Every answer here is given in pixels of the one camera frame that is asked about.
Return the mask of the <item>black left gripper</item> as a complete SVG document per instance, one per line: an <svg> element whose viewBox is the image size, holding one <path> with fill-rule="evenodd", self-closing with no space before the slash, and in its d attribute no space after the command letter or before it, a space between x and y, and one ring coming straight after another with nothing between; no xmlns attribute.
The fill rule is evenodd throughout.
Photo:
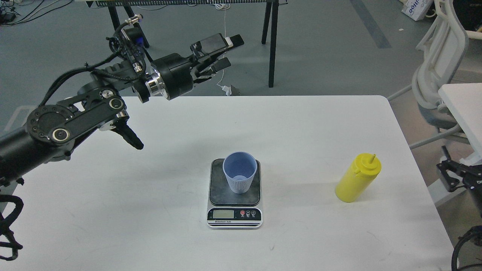
<svg viewBox="0 0 482 271"><path fill-rule="evenodd" d="M223 54L244 45L240 35L224 37L214 34L191 45L195 60L202 60ZM194 84L212 79L215 74L231 66L227 57L209 58L192 68L191 59L172 53L150 62L150 73L146 74L146 87L149 96L163 96L171 100L191 91Z"/></svg>

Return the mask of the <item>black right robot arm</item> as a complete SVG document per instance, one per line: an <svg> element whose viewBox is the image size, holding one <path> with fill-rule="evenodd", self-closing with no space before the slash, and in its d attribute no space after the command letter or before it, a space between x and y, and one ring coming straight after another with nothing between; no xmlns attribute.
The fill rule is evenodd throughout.
<svg viewBox="0 0 482 271"><path fill-rule="evenodd" d="M446 146L442 146L441 149L444 155L441 161L436 164L436 168L442 186L449 194L455 194L462 190L455 198L458 199L463 196L465 199L471 199L474 209L481 216L481 163L467 165L457 162L451 157ZM459 260L460 252L466 244L481 248L481 233L481 225L479 224L472 226L457 238L451 255L451 271L481 270L481 257L477 258L476 263L466 265L463 265Z"/></svg>

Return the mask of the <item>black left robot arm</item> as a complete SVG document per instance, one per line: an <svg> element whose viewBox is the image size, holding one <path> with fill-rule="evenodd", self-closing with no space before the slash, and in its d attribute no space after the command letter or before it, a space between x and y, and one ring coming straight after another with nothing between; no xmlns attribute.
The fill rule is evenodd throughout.
<svg viewBox="0 0 482 271"><path fill-rule="evenodd" d="M25 124L1 137L2 187L23 185L23 175L41 164L68 161L96 130L111 130L143 149L127 124L127 106L119 92L131 87L143 103L152 96L172 100L229 67L224 54L244 45L240 35L217 33L193 43L190 56L172 53L153 60L139 26L142 19L135 14L119 24L107 38L109 57L59 76Z"/></svg>

